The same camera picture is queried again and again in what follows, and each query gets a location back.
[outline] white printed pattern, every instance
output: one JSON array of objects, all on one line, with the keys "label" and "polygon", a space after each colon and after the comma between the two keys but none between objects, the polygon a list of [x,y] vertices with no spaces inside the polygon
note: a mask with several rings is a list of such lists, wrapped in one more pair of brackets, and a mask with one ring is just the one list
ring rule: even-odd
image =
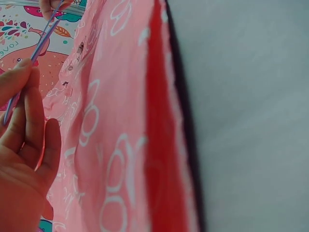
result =
[{"label": "white printed pattern", "polygon": [[[114,15],[114,12],[115,12],[116,10],[118,10],[118,8],[119,8],[122,4],[124,4],[125,2],[126,2],[126,6],[125,6],[124,10],[121,11],[119,14]],[[127,13],[127,15],[126,15],[126,19],[125,19],[124,23],[122,24],[122,26],[121,26],[118,30],[115,30],[115,27],[116,27],[118,21],[119,21],[119,20],[122,18],[122,16],[125,15],[126,13]],[[118,3],[118,4],[115,6],[115,8],[112,10],[111,15],[110,15],[111,20],[116,20],[116,21],[114,22],[114,25],[113,25],[112,29],[111,29],[111,36],[115,36],[115,35],[117,35],[120,31],[122,31],[122,30],[126,27],[126,25],[127,25],[127,23],[128,23],[128,21],[129,21],[129,19],[130,19],[131,16],[132,16],[132,3],[131,3],[131,0],[121,0],[121,2]]]},{"label": "white printed pattern", "polygon": [[[127,158],[127,170],[126,170],[126,175],[125,174],[125,156],[123,151],[119,148],[119,145],[121,142],[125,142],[126,144],[126,158]],[[131,207],[135,208],[135,176],[134,176],[134,170],[135,170],[135,162],[136,162],[136,153],[147,143],[147,138],[145,136],[141,137],[137,143],[136,143],[136,148],[133,150],[132,146],[130,145],[130,142],[128,140],[128,135],[126,133],[123,133],[119,136],[115,150],[112,153],[109,161],[108,161],[108,166],[107,166],[107,184],[106,184],[106,198],[104,200],[103,206],[101,207],[100,214],[99,214],[99,221],[100,221],[100,228],[101,232],[108,232],[108,230],[104,227],[103,225],[103,214],[106,206],[109,203],[118,203],[121,208],[122,208],[122,224],[121,224],[121,229],[119,231],[125,232],[127,229],[128,225],[128,214],[127,214],[127,207],[125,205],[125,202],[120,195],[119,191],[122,187],[124,178],[126,177],[126,189],[128,191],[128,196],[130,199]],[[109,176],[110,176],[110,170],[112,166],[113,160],[119,157],[121,160],[121,178],[119,180],[119,183],[115,186],[109,186],[108,181],[109,181]]]}]

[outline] pink plastic bag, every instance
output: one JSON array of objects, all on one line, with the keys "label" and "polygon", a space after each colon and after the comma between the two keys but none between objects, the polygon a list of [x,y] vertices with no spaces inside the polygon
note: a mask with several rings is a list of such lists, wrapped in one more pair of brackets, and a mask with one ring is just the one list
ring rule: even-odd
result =
[{"label": "pink plastic bag", "polygon": [[59,79],[54,231],[197,232],[165,2],[88,1]]}]

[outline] gray wall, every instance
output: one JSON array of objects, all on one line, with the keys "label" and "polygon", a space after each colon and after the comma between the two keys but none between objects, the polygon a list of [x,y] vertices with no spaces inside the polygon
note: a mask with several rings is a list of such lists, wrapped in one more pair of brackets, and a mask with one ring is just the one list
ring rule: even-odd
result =
[{"label": "gray wall", "polygon": [[168,3],[208,232],[309,232],[309,1]]}]

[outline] pink elephant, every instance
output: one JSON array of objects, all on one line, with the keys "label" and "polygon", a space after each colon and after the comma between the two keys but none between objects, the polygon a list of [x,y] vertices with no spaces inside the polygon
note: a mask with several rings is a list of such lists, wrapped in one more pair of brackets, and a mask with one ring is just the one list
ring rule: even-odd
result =
[{"label": "pink elephant", "polygon": [[[30,28],[29,32],[42,34],[41,30]],[[53,89],[59,80],[60,69],[68,55],[47,51],[50,40],[46,42],[34,66],[39,66],[41,71],[40,91],[44,98],[46,94]],[[31,47],[25,47],[17,51],[11,52],[0,59],[0,73],[6,72],[14,68],[14,66],[25,58],[31,57],[35,50],[36,44]],[[0,111],[6,109],[6,106],[1,107]]]}]

